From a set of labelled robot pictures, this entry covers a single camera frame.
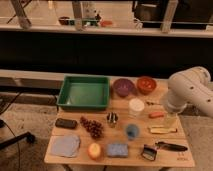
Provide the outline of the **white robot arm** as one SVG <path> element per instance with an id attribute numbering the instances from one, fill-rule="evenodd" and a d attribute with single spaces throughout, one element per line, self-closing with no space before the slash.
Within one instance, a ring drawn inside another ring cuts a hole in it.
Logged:
<path id="1" fill-rule="evenodd" d="M 204 67 L 192 67 L 172 74 L 167 82 L 168 91 L 162 97 L 164 109 L 170 113 L 181 113 L 187 103 L 196 106 L 213 118 L 213 91 L 208 88 L 211 75 Z"/>

